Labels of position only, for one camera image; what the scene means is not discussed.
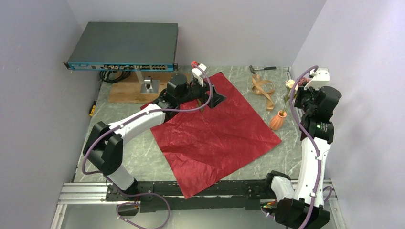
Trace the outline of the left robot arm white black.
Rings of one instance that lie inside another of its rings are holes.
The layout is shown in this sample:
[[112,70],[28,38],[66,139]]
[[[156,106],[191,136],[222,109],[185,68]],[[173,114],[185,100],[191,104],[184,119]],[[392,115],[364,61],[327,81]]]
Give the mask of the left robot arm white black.
[[83,149],[83,162],[90,161],[98,173],[118,187],[118,194],[124,200],[132,200],[139,193],[138,181],[122,164],[125,144],[171,120],[182,111],[182,104],[197,100],[202,103],[198,109],[214,108],[225,99],[210,80],[194,77],[189,82],[184,74],[174,74],[158,98],[141,111],[114,123],[96,123]]

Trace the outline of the tan satin ribbon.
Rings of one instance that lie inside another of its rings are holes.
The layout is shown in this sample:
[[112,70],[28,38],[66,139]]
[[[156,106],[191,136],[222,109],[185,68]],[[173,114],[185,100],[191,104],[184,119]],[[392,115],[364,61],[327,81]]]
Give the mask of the tan satin ribbon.
[[271,96],[274,94],[276,86],[272,81],[261,79],[260,75],[252,75],[251,91],[255,95],[263,95],[267,99],[266,110],[272,111],[275,107]]

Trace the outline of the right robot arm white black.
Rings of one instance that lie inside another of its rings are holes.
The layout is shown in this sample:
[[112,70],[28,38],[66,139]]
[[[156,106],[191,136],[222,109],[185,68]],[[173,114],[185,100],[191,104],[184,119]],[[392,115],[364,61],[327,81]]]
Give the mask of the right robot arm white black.
[[320,229],[330,220],[324,209],[323,179],[334,136],[330,119],[340,98],[341,93],[330,86],[298,88],[294,106],[304,114],[299,123],[302,161],[297,185],[293,187],[287,175],[276,171],[263,185],[264,194],[276,202],[262,209],[278,224],[291,229]]

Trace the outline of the maroon paper bouquet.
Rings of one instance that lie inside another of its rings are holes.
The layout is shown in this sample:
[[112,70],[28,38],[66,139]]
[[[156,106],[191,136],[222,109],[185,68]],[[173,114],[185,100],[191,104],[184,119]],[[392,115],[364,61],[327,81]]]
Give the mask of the maroon paper bouquet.
[[265,155],[281,143],[238,89],[222,73],[211,76],[226,100],[204,108],[207,125],[197,102],[181,106],[182,112],[153,127],[152,136],[184,197],[201,193],[231,173]]

